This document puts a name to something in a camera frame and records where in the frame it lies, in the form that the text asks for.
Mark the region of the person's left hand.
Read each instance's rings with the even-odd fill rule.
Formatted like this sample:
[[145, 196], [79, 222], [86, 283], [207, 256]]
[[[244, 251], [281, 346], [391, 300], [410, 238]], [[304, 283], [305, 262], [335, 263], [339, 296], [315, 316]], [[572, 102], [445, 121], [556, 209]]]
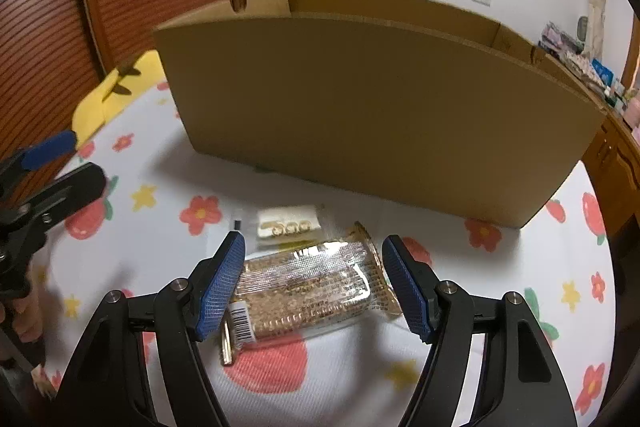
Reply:
[[1, 323], [9, 322], [22, 346], [32, 348], [43, 358], [43, 311], [40, 303], [40, 283], [35, 265], [29, 265], [29, 294], [10, 303], [1, 303]]

